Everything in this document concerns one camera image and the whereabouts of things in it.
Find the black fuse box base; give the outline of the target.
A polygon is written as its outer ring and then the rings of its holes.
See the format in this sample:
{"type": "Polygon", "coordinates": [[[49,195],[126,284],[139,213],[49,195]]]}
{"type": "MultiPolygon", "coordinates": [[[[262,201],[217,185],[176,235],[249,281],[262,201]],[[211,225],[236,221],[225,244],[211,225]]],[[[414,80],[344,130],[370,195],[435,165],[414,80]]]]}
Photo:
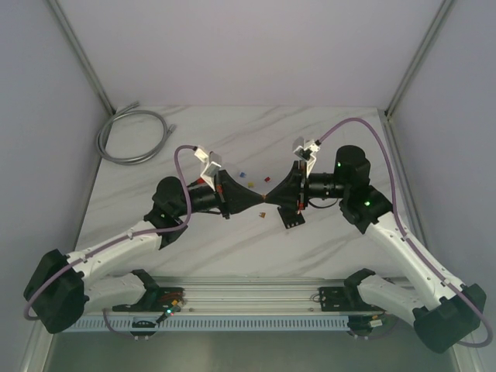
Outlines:
{"type": "Polygon", "coordinates": [[[279,216],[285,229],[292,229],[294,227],[301,226],[305,224],[305,218],[299,211],[293,211],[289,208],[283,208],[281,206],[277,207],[279,216]]]}

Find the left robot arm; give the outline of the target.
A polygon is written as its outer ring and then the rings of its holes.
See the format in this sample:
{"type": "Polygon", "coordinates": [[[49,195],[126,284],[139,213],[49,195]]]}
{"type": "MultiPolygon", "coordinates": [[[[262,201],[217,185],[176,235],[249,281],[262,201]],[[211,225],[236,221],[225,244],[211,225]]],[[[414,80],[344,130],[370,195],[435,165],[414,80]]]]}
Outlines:
{"type": "Polygon", "coordinates": [[[159,299],[157,283],[143,269],[122,276],[118,270],[177,241],[194,213],[217,211],[228,219],[263,201],[262,195],[238,184],[223,170],[215,175],[213,185],[185,184],[179,177],[166,177],[157,185],[151,210],[125,232],[83,250],[45,253],[23,292],[25,317],[57,334],[88,312],[115,306],[151,311],[159,299]]]}

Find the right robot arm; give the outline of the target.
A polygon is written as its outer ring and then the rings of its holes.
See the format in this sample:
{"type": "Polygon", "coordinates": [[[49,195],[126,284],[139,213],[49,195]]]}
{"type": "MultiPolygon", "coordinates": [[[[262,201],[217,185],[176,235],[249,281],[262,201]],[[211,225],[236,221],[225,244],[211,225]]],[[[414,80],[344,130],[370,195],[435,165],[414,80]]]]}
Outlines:
{"type": "Polygon", "coordinates": [[[358,146],[336,152],[331,174],[312,173],[319,145],[297,145],[288,176],[265,198],[283,213],[299,217],[313,198],[339,200],[345,220],[382,246],[414,288],[410,293],[374,271],[362,269],[345,280],[343,300],[350,308],[377,306],[407,322],[431,351],[444,353],[481,324],[487,295],[450,273],[411,234],[394,204],[370,183],[370,162],[358,146]]]}

